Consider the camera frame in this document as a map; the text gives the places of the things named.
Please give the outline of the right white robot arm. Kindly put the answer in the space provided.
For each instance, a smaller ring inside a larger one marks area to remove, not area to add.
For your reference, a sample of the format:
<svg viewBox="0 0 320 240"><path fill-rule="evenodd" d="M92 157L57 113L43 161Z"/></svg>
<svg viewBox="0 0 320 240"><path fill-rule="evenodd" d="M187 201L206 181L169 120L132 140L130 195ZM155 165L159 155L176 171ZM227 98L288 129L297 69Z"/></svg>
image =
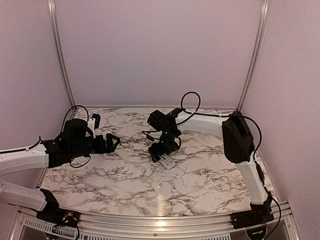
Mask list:
<svg viewBox="0 0 320 240"><path fill-rule="evenodd" d="M230 115L211 115L197 112L188 114L181 108L175 108L167 114L155 110L149 115L147 123L161 135L159 141L148 148L148 152L154 163L159 162L170 170L176 164L169 155L180 148L175 140L182 131L221 138L225 157L236 165L249 192L251 210L247 219L252 224L258 224L267 216L272 194L265 186L263 171L255 160L257 148L246 119L238 111Z"/></svg>

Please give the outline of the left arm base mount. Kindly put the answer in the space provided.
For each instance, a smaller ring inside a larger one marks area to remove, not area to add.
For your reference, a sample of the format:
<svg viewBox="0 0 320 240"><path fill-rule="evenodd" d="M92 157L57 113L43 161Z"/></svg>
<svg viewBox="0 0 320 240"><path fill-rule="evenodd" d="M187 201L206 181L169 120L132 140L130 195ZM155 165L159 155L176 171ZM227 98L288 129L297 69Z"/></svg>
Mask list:
<svg viewBox="0 0 320 240"><path fill-rule="evenodd" d="M40 191L44 194L46 205L43 210L37 212L37 219L57 226L67 226L71 228L78 226L80 216L78 211L60 208L57 199L49 190L41 188Z"/></svg>

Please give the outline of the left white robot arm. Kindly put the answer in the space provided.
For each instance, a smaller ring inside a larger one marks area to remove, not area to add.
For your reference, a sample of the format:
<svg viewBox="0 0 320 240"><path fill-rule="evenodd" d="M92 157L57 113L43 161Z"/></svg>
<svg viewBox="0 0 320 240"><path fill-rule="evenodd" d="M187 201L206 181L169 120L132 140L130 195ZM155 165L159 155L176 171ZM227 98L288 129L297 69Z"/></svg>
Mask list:
<svg viewBox="0 0 320 240"><path fill-rule="evenodd" d="M79 157L89 158L93 154L114 152L121 142L120 138L111 133L97 135L95 130L98 127L99 121L94 118L88 121L74 118L64 123L55 139L39 139L29 147L1 151L0 174L4 176L29 169L52 169ZM43 211L53 223L60 222L64 216L50 191L30 189L6 180L0 181L0 201Z"/></svg>

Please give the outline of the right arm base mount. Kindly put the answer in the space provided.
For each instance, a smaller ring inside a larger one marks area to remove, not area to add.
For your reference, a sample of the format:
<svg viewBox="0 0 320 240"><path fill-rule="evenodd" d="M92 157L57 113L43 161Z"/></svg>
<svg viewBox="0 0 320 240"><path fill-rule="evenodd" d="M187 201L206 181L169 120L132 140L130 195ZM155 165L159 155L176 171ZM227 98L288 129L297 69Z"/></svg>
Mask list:
<svg viewBox="0 0 320 240"><path fill-rule="evenodd" d="M230 217L233 228L248 228L273 221L275 218L271 209L272 201L273 197L271 192L269 191L267 193L267 199L262 205L251 203L250 210L232 213Z"/></svg>

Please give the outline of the white remote control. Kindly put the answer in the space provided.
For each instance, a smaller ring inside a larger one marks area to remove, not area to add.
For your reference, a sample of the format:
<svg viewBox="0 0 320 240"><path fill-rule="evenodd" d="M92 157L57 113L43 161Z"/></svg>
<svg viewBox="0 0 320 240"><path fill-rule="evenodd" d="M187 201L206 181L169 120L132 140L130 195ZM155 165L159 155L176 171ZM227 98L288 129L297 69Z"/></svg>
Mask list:
<svg viewBox="0 0 320 240"><path fill-rule="evenodd" d="M171 170L176 166L175 161L169 157L167 154L163 154L160 156L159 163L165 167L167 170Z"/></svg>

